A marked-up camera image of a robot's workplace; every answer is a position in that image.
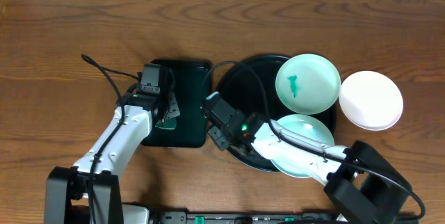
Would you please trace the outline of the green sponge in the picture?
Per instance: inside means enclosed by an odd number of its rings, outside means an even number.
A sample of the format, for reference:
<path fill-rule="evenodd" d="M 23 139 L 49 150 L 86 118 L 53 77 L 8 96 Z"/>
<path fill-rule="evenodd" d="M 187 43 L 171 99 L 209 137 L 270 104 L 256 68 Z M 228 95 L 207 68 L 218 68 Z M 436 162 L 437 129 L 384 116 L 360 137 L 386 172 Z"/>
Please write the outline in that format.
<path fill-rule="evenodd" d="M 174 130 L 177 126 L 177 120 L 175 118 L 164 118 L 159 120 L 155 127 L 159 129 Z"/>

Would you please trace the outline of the white plate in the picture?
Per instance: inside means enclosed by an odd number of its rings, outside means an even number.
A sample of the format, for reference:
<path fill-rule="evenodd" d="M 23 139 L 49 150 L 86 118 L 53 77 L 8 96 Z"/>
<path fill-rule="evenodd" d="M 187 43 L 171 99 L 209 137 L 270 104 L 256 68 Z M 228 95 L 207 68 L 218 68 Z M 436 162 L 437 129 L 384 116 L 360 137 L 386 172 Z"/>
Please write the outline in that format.
<path fill-rule="evenodd" d="M 354 125 L 370 131 L 393 127 L 403 114 L 403 96 L 398 86 L 385 75 L 359 71 L 342 83 L 339 105 Z"/>

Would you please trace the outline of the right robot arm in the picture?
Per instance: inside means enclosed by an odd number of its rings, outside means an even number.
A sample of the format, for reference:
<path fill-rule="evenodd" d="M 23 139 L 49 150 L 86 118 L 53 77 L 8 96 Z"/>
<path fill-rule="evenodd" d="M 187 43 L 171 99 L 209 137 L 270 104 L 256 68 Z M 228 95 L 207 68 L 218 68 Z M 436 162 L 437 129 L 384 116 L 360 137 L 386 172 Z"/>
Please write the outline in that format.
<path fill-rule="evenodd" d="M 400 210 L 412 187 L 369 144 L 355 141 L 352 147 L 327 145 L 304 137 L 266 115 L 246 116 L 240 111 L 205 116 L 213 124 L 217 146 L 254 150 L 269 160 L 283 158 L 319 181 L 324 192 L 350 223 L 409 221 Z"/>

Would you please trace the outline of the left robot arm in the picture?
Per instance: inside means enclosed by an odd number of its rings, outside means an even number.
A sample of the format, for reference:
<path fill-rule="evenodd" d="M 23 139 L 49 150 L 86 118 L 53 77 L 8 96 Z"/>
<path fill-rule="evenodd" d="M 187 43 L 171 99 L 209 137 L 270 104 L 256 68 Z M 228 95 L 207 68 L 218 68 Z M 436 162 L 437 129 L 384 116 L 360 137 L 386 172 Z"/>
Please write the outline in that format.
<path fill-rule="evenodd" d="M 149 209 L 124 204 L 120 177 L 154 126 L 179 116 L 175 94 L 126 93 L 93 147 L 72 167 L 47 178 L 45 223 L 148 223 Z"/>

